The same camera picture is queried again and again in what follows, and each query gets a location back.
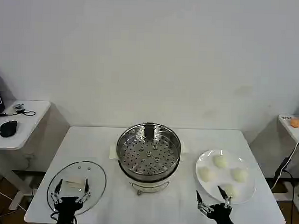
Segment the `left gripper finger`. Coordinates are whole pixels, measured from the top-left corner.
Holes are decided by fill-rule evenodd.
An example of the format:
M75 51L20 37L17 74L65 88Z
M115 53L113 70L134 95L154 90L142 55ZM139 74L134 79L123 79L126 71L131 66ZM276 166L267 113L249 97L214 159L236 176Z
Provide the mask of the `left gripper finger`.
M86 179L86 182L85 182L85 186L84 186L84 194L80 197L78 197L75 201L75 203L85 203L88 198L91 196L91 191L90 191L90 188L89 188L89 184L88 184L88 179Z
M61 202L61 198L59 195L60 195L60 191L61 191L62 181L63 181L63 179L61 179L59 181L59 183L55 186L54 191L51 192L51 198L52 198L54 204L58 204Z

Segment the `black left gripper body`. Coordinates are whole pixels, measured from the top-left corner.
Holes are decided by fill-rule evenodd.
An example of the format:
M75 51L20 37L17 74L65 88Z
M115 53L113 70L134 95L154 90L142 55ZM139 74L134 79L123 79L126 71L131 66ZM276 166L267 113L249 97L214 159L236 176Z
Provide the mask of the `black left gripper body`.
M61 197L61 202L54 205L53 219L56 224L77 224L76 211L83 208L82 203L75 203L77 196Z

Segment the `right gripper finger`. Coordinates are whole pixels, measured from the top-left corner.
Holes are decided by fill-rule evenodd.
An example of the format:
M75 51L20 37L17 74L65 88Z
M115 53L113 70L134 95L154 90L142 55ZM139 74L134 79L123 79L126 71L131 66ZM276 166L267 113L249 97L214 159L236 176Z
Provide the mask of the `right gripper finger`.
M203 202L198 191L196 191L196 196L197 196L196 197L197 207L202 212L202 214L207 215L209 213L212 213L213 209L209 205L207 205Z
M220 203L220 205L222 205L225 209L232 209L231 206L231 201L232 201L232 196L229 196L226 191L221 188L219 185L217 186L218 190L220 191L220 194L224 200L223 203Z

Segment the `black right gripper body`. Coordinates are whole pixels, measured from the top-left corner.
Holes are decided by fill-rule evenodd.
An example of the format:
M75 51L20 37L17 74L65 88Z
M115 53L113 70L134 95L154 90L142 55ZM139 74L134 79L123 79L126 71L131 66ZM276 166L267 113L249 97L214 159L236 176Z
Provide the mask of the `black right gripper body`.
M225 203L211 205L212 211L208 214L208 218L215 220L217 224L234 224L230 219L232 207Z

